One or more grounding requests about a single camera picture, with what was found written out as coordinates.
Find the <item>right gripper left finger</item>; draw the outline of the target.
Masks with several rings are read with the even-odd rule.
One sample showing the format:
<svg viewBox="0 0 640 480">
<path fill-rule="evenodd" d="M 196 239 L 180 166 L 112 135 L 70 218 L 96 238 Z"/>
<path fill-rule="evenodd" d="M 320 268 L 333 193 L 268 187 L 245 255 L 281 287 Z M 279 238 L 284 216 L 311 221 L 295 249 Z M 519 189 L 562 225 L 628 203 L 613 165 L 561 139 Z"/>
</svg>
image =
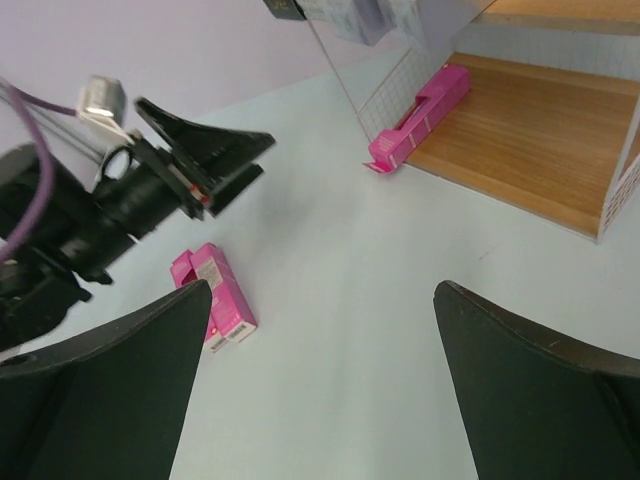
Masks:
<svg viewBox="0 0 640 480">
<path fill-rule="evenodd" d="M 195 281 L 2 362 L 2 478 L 168 478 L 211 301 Z"/>
</svg>

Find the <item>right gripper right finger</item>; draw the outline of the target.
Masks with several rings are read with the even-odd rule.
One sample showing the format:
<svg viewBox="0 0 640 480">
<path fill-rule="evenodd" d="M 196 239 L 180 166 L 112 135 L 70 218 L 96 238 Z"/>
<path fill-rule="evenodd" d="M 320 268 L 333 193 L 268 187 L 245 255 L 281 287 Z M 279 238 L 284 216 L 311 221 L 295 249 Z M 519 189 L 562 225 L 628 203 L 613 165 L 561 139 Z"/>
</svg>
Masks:
<svg viewBox="0 0 640 480">
<path fill-rule="evenodd" d="M 481 479 L 636 479 L 639 362 L 453 281 L 434 310 Z"/>
</svg>

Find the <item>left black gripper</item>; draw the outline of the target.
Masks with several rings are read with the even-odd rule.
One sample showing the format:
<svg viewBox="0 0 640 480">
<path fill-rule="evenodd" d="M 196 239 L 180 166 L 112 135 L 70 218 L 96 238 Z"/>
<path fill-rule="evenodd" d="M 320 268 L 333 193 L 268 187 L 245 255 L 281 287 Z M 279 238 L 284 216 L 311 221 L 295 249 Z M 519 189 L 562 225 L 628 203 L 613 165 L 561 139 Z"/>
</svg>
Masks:
<svg viewBox="0 0 640 480">
<path fill-rule="evenodd" d="M 134 107 L 170 146 L 132 143 L 139 161 L 132 172 L 134 218 L 162 220 L 176 209 L 196 219 L 206 212 L 217 217 L 264 173 L 253 162 L 275 144 L 271 134 L 194 123 L 144 97 Z"/>
</svg>

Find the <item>pink toothpaste box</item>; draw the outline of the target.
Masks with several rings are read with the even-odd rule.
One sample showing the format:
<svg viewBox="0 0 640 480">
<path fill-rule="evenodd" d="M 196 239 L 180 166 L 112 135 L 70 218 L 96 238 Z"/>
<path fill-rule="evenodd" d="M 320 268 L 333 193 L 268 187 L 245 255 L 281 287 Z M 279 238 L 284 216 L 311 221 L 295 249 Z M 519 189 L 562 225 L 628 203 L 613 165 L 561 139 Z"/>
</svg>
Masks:
<svg viewBox="0 0 640 480">
<path fill-rule="evenodd" d="M 211 316 L 221 336 L 234 343 L 245 340 L 258 324 L 223 251 L 206 243 L 191 256 L 191 263 L 196 276 L 209 284 Z"/>
<path fill-rule="evenodd" d="M 469 71 L 446 63 L 424 84 L 409 112 L 392 129 L 382 130 L 368 147 L 364 166 L 378 174 L 395 172 L 471 90 Z"/>
<path fill-rule="evenodd" d="M 195 267 L 191 262 L 193 252 L 189 249 L 182 252 L 171 264 L 170 274 L 176 289 L 180 289 L 198 279 Z M 212 315 L 209 315 L 207 331 L 204 338 L 203 349 L 217 352 L 227 340 L 221 335 Z"/>
</svg>

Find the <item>silver WR toothpaste box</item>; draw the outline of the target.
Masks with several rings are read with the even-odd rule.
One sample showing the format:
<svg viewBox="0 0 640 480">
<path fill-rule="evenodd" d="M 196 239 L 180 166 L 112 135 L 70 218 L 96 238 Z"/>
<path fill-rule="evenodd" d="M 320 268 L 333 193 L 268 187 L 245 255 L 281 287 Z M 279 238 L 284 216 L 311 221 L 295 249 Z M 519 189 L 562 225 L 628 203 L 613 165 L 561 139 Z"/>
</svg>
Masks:
<svg viewBox="0 0 640 480">
<path fill-rule="evenodd" d="M 305 21 L 306 15 L 296 0 L 264 0 L 270 13 L 281 20 Z"/>
</svg>

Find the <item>plain silver toothpaste box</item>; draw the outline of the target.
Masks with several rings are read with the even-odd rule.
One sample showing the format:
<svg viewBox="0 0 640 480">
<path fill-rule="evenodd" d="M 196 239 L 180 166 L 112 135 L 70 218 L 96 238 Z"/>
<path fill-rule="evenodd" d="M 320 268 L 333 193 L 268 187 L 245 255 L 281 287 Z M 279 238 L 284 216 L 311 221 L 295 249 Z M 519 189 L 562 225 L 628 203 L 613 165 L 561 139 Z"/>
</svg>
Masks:
<svg viewBox="0 0 640 480">
<path fill-rule="evenodd" d="M 345 17 L 352 6 L 349 0 L 298 0 L 297 3 L 308 19 L 317 21 L 333 21 Z"/>
</svg>

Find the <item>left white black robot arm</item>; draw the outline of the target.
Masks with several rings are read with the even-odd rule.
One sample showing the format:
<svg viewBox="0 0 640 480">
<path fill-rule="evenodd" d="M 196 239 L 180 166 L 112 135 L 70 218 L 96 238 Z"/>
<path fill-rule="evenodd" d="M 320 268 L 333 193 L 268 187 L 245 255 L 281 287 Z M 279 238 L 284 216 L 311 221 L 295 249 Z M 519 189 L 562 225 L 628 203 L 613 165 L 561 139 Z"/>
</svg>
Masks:
<svg viewBox="0 0 640 480">
<path fill-rule="evenodd" d="M 92 191 L 59 161 L 35 228 L 1 263 L 1 347 L 18 347 L 55 329 L 92 295 L 82 281 L 110 285 L 107 269 L 176 210 L 219 215 L 263 172 L 257 159 L 274 143 L 266 132 L 181 119 L 144 97 L 136 112 L 167 143 L 143 136 L 125 146 L 119 178 L 102 174 Z"/>
</svg>

